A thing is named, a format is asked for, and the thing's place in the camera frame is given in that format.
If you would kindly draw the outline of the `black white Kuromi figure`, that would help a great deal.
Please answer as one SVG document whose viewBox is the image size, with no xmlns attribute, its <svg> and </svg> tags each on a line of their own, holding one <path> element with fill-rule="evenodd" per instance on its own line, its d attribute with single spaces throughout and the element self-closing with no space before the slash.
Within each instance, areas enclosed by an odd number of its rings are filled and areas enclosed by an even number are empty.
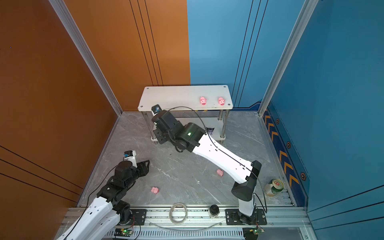
<svg viewBox="0 0 384 240">
<path fill-rule="evenodd" d="M 207 133 L 212 136 L 214 134 L 215 128 L 206 128 L 206 130 L 207 130 Z"/>
</svg>

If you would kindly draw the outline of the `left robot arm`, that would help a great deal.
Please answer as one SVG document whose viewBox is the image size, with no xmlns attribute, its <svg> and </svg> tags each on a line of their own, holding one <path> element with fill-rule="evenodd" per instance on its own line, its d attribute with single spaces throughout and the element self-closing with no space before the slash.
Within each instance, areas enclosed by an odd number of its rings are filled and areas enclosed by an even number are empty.
<svg viewBox="0 0 384 240">
<path fill-rule="evenodd" d="M 114 175 L 59 240 L 101 240 L 116 225 L 132 223 L 131 206 L 123 197 L 138 178 L 149 173 L 150 161 L 139 162 L 136 166 L 131 161 L 122 161 L 113 170 Z"/>
</svg>

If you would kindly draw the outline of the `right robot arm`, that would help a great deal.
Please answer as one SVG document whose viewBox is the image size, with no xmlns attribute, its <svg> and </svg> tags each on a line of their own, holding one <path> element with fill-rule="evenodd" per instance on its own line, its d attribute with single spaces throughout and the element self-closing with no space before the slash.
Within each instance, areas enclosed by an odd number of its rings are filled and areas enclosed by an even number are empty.
<svg viewBox="0 0 384 240">
<path fill-rule="evenodd" d="M 212 162 L 235 181 L 231 190 L 239 200 L 239 221 L 243 224 L 256 223 L 254 191 L 259 181 L 262 164 L 247 161 L 235 155 L 216 142 L 205 126 L 194 123 L 183 125 L 171 113 L 159 105 L 152 107 L 154 134 L 160 144 L 170 142 L 177 152 L 188 151 Z"/>
</svg>

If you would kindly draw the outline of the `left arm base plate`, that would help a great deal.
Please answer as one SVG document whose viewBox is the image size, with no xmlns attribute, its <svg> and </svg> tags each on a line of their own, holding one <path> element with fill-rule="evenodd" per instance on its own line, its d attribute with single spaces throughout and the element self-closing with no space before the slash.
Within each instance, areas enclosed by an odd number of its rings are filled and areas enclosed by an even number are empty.
<svg viewBox="0 0 384 240">
<path fill-rule="evenodd" d="M 120 222 L 120 226 L 143 226 L 147 217 L 147 209 L 131 209 L 130 218 L 125 222 Z"/>
</svg>

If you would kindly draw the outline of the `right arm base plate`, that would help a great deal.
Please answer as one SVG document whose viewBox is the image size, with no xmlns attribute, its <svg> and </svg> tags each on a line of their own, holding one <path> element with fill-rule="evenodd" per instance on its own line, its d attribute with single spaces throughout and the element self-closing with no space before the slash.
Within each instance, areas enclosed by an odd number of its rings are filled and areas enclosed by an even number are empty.
<svg viewBox="0 0 384 240">
<path fill-rule="evenodd" d="M 241 214 L 238 209 L 226 209 L 226 223 L 229 226 L 234 225 L 249 225 L 249 226 L 265 226 L 267 225 L 267 218 L 264 210 L 254 209 L 250 217 Z"/>
</svg>

